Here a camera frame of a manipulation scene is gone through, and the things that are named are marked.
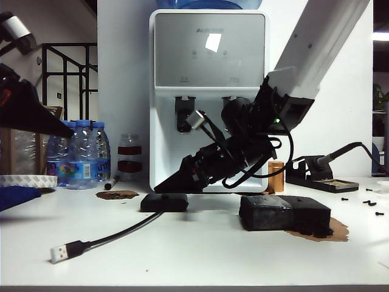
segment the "white tape roll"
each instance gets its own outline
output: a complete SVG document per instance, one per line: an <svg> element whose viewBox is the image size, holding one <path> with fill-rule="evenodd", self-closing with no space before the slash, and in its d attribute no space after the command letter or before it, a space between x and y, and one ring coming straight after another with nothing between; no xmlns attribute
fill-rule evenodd
<svg viewBox="0 0 389 292"><path fill-rule="evenodd" d="M21 186L34 187L56 187L57 177L52 175L0 175L0 187Z"/></svg>

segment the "coffee stain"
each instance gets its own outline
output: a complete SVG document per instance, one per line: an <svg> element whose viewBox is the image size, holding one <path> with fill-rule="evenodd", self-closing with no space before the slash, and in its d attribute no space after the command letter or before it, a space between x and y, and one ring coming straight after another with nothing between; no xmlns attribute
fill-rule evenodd
<svg viewBox="0 0 389 292"><path fill-rule="evenodd" d="M113 190L107 192L99 192L96 194L96 196L104 200L122 200L132 199L135 196L139 196L139 194L137 192L133 192L132 190Z"/></svg>
<svg viewBox="0 0 389 292"><path fill-rule="evenodd" d="M307 240L312 240L314 242L347 242L349 231L348 226L344 225L342 222L336 220L335 218L329 219L329 227L334 231L334 233L325 238L314 237L313 235L303 235L297 231L285 230L285 232L292 234L293 236L302 237Z"/></svg>

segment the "usb cable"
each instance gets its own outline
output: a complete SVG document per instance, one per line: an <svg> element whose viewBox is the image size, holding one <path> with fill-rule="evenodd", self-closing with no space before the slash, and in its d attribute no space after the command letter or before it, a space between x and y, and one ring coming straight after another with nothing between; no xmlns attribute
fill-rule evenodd
<svg viewBox="0 0 389 292"><path fill-rule="evenodd" d="M139 228L144 227L146 224L152 222L154 219L161 216L163 212L156 212L152 214L151 216L147 217L146 219L142 220L141 222L123 230L116 234L112 234L110 236L95 240L93 242L82 242L80 240L77 240L75 242L66 243L65 245L61 245L56 248L52 248L50 250L51 253L51 262L52 263L58 263L62 262L63 260L71 259L73 257L77 257L82 255L87 249L95 248L99 245L111 242L115 239L118 239L124 235L127 235L131 232L134 232L135 230L138 230Z"/></svg>

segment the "black box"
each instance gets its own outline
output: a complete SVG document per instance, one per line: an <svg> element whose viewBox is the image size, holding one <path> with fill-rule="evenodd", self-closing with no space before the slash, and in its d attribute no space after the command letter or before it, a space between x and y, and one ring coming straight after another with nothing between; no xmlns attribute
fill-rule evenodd
<svg viewBox="0 0 389 292"><path fill-rule="evenodd" d="M330 208L303 196L242 196L239 216L249 231L292 230L316 237L332 234Z"/></svg>

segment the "white tabletop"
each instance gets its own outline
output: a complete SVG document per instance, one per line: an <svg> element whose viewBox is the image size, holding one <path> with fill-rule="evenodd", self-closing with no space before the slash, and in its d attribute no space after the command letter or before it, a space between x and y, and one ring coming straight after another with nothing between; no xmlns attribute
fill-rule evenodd
<svg viewBox="0 0 389 292"><path fill-rule="evenodd" d="M389 291L389 195L365 190L377 189L375 181L382 179L350 180L360 183L359 191L334 194L286 184L282 193L310 196L330 207L331 216L348 226L347 242L314 242L285 231L248 232L239 221L239 195L189 195L185 213L165 213L138 231L53 265L50 248L96 240L150 215L139 212L147 190L136 185L118 183L112 189L138 191L131 200L97 198L102 185L83 191L57 188L0 213L2 289Z"/></svg>

